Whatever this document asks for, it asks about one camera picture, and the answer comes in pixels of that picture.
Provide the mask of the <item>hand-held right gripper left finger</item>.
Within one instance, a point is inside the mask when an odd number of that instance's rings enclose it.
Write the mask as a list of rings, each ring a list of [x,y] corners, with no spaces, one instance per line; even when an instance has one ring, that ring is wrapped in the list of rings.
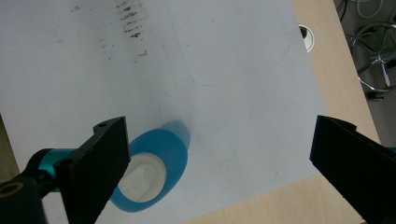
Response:
[[[126,118],[103,121],[93,136],[54,164],[69,224],[94,224],[130,161]]]

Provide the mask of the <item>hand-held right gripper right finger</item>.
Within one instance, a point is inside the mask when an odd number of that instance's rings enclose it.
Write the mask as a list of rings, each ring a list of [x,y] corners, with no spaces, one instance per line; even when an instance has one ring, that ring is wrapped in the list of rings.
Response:
[[[317,117],[310,160],[367,224],[396,224],[396,151],[347,121]]]

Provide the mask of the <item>blue tape roll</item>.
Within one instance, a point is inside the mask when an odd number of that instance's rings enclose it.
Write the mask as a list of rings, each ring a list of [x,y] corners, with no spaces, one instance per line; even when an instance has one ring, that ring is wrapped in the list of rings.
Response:
[[[137,136],[129,144],[130,162],[110,201],[129,213],[160,201],[186,169],[190,140],[190,131],[177,120]]]

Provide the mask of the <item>chrome chair base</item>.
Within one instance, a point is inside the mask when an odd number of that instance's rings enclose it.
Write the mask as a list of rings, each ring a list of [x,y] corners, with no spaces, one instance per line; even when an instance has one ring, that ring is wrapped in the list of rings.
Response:
[[[382,101],[396,90],[396,23],[374,22],[346,39],[366,98]]]

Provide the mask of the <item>white table mat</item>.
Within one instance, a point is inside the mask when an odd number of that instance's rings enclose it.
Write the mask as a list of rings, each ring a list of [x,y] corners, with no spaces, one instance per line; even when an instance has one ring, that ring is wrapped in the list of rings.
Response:
[[[325,110],[290,0],[0,0],[0,115],[20,167],[78,147],[95,124],[177,120],[187,168],[138,213],[97,224],[179,224],[311,176]]]

